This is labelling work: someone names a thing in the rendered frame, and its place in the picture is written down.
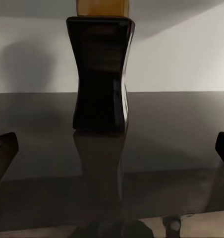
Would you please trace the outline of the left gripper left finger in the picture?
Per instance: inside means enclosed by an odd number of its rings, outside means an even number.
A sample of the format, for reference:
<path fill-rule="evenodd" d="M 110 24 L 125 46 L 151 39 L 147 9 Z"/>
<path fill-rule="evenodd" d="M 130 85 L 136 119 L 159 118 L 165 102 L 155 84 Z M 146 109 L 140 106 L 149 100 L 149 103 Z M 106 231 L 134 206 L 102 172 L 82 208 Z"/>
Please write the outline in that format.
<path fill-rule="evenodd" d="M 0 180 L 19 151 L 15 132 L 0 135 Z"/>

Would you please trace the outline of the bottle of coffee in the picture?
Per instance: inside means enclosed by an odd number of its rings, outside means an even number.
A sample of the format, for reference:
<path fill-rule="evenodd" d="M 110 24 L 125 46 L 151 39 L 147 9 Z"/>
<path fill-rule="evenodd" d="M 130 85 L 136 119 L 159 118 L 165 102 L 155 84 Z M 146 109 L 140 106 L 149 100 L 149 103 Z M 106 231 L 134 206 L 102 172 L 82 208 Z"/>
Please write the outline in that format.
<path fill-rule="evenodd" d="M 126 66 L 135 32 L 128 0 L 76 0 L 67 18 L 77 63 L 78 91 L 72 127 L 123 134 L 129 118 Z"/>

